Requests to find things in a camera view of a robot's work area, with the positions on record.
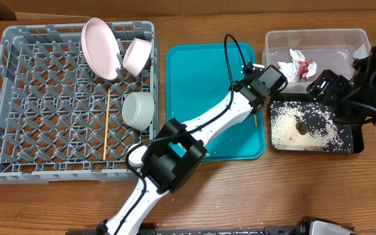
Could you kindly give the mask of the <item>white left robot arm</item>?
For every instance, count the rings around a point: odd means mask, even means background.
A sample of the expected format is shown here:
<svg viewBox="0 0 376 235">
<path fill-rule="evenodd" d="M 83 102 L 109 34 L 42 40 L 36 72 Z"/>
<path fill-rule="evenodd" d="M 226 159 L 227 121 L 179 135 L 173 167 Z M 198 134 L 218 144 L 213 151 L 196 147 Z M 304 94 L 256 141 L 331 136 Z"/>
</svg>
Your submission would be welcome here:
<svg viewBox="0 0 376 235">
<path fill-rule="evenodd" d="M 120 211 L 99 223 L 96 234 L 137 234 L 156 203 L 192 176 L 212 140 L 260 112 L 266 100 L 288 84 L 283 73 L 272 65 L 264 68 L 248 63 L 242 72 L 244 78 L 231 80 L 227 95 L 207 112 L 183 123 L 172 118 L 153 140 L 128 150 L 128 157 L 137 156 L 142 161 L 140 170 L 128 165 L 138 182 Z"/>
</svg>

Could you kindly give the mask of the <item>wooden chopstick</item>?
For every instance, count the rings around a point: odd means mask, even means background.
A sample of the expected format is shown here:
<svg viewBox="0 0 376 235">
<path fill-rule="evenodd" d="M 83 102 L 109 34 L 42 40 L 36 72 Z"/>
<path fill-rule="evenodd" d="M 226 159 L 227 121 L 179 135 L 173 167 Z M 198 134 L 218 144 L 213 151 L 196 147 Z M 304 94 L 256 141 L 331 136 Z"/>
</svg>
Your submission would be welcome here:
<svg viewBox="0 0 376 235">
<path fill-rule="evenodd" d="M 107 141 L 108 141 L 108 124 L 109 124 L 109 115 L 110 115 L 110 93 L 111 89 L 108 89 L 107 103 L 106 103 L 106 120 L 105 120 L 105 130 L 104 130 L 104 147 L 103 147 L 103 156 L 102 160 L 106 160 L 106 150 L 107 150 Z"/>
<path fill-rule="evenodd" d="M 255 126 L 257 127 L 258 126 L 258 121 L 257 121 L 257 115 L 254 114 L 254 123 L 255 123 Z"/>
</svg>

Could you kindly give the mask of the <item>white cup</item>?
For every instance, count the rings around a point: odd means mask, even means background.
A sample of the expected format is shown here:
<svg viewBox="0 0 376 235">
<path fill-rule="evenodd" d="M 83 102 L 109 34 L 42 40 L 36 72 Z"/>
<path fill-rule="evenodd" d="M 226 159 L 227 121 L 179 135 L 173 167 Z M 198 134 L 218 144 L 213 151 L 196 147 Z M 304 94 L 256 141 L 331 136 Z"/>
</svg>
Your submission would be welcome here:
<svg viewBox="0 0 376 235">
<path fill-rule="evenodd" d="M 129 160 L 129 165 L 132 168 L 140 168 L 144 165 L 142 162 L 142 157 L 148 149 L 147 146 L 141 146 L 137 148 L 136 147 L 137 145 L 138 143 L 134 143 L 129 147 L 129 151 L 131 153 L 128 156 L 128 160 Z"/>
</svg>

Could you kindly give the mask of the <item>white and red wrapper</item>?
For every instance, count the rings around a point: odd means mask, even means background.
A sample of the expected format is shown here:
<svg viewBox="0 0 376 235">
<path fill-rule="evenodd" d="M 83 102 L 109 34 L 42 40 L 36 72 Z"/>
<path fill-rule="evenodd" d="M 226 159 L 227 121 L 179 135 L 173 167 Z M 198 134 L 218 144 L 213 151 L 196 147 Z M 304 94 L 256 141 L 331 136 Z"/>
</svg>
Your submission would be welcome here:
<svg viewBox="0 0 376 235">
<path fill-rule="evenodd" d="M 290 49 L 290 63 L 278 62 L 279 70 L 285 75 L 288 82 L 307 82 L 316 74 L 317 64 L 310 59 L 306 60 L 303 53 L 299 50 Z"/>
</svg>

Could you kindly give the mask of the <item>large white plate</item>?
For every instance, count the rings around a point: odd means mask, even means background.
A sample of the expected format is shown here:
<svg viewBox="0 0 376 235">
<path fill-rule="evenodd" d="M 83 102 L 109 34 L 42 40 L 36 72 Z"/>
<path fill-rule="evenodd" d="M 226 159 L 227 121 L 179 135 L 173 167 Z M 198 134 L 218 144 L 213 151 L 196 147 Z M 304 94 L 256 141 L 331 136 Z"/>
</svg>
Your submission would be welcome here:
<svg viewBox="0 0 376 235">
<path fill-rule="evenodd" d="M 115 80 L 121 68 L 117 40 L 106 22 L 99 18 L 87 21 L 81 33 L 82 51 L 90 69 L 105 80 Z"/>
</svg>

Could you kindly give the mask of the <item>small white plate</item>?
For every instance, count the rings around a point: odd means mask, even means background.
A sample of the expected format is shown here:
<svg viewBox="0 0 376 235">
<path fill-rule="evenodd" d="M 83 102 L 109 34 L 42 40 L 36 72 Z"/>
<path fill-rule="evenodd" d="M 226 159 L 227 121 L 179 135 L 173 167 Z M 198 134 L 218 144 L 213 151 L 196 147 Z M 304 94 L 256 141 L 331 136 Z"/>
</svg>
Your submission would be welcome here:
<svg viewBox="0 0 376 235">
<path fill-rule="evenodd" d="M 123 58 L 123 67 L 133 76 L 139 75 L 150 59 L 151 49 L 151 42 L 134 39 Z"/>
</svg>

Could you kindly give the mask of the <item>grey bowl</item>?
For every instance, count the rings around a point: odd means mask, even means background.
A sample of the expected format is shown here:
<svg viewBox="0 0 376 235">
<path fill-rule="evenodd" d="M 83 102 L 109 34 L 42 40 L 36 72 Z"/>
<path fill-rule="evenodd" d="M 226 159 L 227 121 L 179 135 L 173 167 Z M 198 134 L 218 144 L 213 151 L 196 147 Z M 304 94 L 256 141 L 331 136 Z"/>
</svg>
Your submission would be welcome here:
<svg viewBox="0 0 376 235">
<path fill-rule="evenodd" d="M 132 92 L 124 100 L 122 107 L 123 122 L 139 131 L 146 130 L 155 111 L 153 96 L 149 92 Z"/>
</svg>

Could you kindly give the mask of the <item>brown food scrap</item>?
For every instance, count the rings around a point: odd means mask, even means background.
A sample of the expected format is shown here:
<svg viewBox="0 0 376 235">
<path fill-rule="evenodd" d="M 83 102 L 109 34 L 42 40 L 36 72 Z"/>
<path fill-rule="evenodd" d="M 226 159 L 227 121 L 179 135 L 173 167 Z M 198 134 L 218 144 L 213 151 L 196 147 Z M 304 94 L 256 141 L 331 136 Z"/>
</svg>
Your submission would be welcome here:
<svg viewBox="0 0 376 235">
<path fill-rule="evenodd" d="M 298 131 L 301 135 L 305 135 L 306 133 L 309 132 L 309 129 L 308 129 L 307 123 L 304 122 L 304 121 L 299 121 L 299 122 L 296 124 L 296 129 L 297 129 L 297 131 Z"/>
</svg>

